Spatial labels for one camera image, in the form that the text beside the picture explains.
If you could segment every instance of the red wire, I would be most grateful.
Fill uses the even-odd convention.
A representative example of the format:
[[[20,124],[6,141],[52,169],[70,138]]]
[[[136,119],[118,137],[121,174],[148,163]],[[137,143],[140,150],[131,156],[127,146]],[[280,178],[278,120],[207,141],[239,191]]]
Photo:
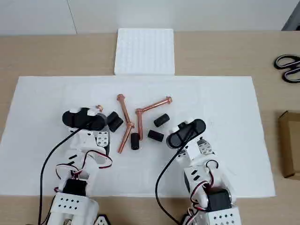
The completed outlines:
[[[61,163],[61,164],[57,164],[56,166],[58,166],[58,165],[67,165],[67,166],[71,166],[71,167],[75,168],[76,170],[78,170],[78,168],[76,166],[74,166],[74,165],[69,165],[69,164],[66,164],[66,163]],[[59,176],[59,174],[57,172],[57,168],[55,168],[55,173],[58,176],[58,178],[61,180],[61,177]]]
[[[107,165],[107,166],[100,166],[99,169],[106,169],[106,168],[112,166],[113,160],[112,160],[109,156],[107,156],[107,155],[105,155],[105,154],[103,154],[103,153],[101,153],[101,152],[99,152],[99,151],[96,151],[96,150],[89,150],[89,151],[87,151],[87,152],[85,153],[85,155],[84,155],[83,164],[82,164],[82,167],[81,167],[81,169],[80,169],[80,172],[75,172],[74,174],[78,175],[78,174],[80,174],[80,173],[82,172],[81,170],[84,168],[85,160],[86,160],[86,158],[87,158],[89,152],[95,152],[95,153],[97,153],[97,154],[99,154],[99,155],[101,155],[101,156],[103,156],[103,157],[109,159],[109,160],[112,162],[110,165]]]

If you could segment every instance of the screw hole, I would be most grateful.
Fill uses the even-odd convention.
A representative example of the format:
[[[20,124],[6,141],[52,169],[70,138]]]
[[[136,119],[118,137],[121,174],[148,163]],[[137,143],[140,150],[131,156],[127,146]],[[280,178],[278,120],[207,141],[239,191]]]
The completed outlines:
[[[194,179],[193,180],[198,180],[200,178],[200,176],[199,175],[197,175],[197,176],[195,176],[194,177]]]

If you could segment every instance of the white foam board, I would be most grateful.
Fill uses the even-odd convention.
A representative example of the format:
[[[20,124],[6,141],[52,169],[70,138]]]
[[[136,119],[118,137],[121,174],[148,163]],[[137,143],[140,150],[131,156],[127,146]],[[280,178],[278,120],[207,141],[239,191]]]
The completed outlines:
[[[117,94],[124,94],[129,116],[135,108],[165,96],[164,105],[143,115],[145,136],[149,129],[167,131],[188,117],[207,124],[203,136],[225,165],[238,197],[275,194],[270,162],[263,137],[251,77],[20,77],[0,144],[1,195],[38,195],[39,174],[49,151],[68,135],[61,116],[69,108],[101,104],[104,113],[122,111]],[[168,113],[170,121],[155,128],[154,118]],[[94,188],[98,196],[154,196],[155,181],[174,150],[147,139],[141,149],[130,144],[117,153],[125,125],[112,134],[112,167],[100,170]],[[68,143],[59,148],[45,169],[44,194],[53,195],[59,183],[54,166],[64,162]],[[187,196],[183,171],[174,162],[159,185],[161,196]]]
[[[172,29],[118,30],[116,75],[174,75]]]

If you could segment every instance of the copper pipe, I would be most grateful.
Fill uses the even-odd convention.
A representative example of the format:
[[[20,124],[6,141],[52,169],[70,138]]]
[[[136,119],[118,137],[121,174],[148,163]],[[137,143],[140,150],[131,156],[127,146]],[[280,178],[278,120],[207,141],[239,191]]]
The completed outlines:
[[[124,116],[125,116],[125,120],[127,123],[130,123],[130,119],[129,119],[129,116],[128,116],[128,112],[127,112],[127,108],[126,108],[126,105],[125,105],[125,96],[122,95],[122,94],[119,94],[117,96],[117,100],[121,103],[121,107],[122,107],[122,111],[124,113]]]
[[[137,115],[137,127],[138,127],[138,133],[139,133],[139,137],[140,137],[140,140],[143,139],[143,122],[142,122],[142,114],[145,112],[145,111],[148,111],[150,109],[153,109],[153,108],[156,108],[156,107],[159,107],[161,105],[164,105],[164,104],[171,104],[172,102],[172,98],[171,97],[166,97],[165,99],[159,101],[159,102],[156,102],[154,104],[151,104],[147,107],[144,107],[142,109],[136,109],[135,110],[135,113]]]
[[[142,112],[148,111],[149,109],[153,109],[153,108],[159,107],[159,106],[167,104],[167,103],[171,104],[171,102],[172,102],[172,98],[171,97],[166,97],[164,100],[161,100],[159,102],[156,102],[154,104],[151,104],[151,105],[143,108]]]
[[[121,152],[123,151],[123,148],[124,148],[125,143],[126,143],[128,137],[129,137],[129,134],[130,134],[131,129],[132,129],[132,128],[135,128],[135,124],[132,123],[132,122],[130,121],[130,119],[129,119],[129,115],[128,115],[128,112],[127,112],[127,108],[126,108],[126,105],[125,105],[124,98],[125,98],[125,96],[122,95],[122,94],[119,94],[119,95],[117,96],[117,100],[118,100],[118,101],[120,102],[120,104],[121,104],[122,111],[123,111],[123,113],[124,113],[125,120],[126,120],[126,122],[127,122],[126,131],[125,131],[125,134],[124,134],[124,136],[123,136],[121,145],[120,145],[120,147],[119,147],[119,149],[118,149],[118,153],[121,153]]]
[[[134,127],[135,127],[135,125],[134,125],[133,123],[131,123],[131,122],[127,124],[125,134],[124,134],[124,136],[123,136],[121,145],[120,145],[120,147],[119,147],[119,149],[118,149],[118,153],[120,153],[120,154],[122,153],[123,148],[124,148],[124,146],[125,146],[125,143],[126,143],[128,137],[129,137],[129,135],[130,135],[130,131],[131,131],[131,129],[134,128]]]
[[[143,122],[142,122],[143,110],[136,109],[135,113],[137,115],[137,129],[138,129],[138,133],[139,133],[139,138],[140,138],[140,140],[142,140],[143,139]]]

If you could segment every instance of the black scissors handle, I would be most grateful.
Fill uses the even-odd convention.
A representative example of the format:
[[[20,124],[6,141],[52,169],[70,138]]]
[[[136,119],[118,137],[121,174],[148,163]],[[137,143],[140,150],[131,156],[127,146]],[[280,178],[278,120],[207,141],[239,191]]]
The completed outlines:
[[[283,59],[292,60],[286,64],[280,64]],[[292,54],[281,55],[274,61],[274,67],[276,69],[290,69],[282,74],[282,79],[288,83],[300,83],[300,79],[289,79],[289,75],[300,72],[300,57]]]

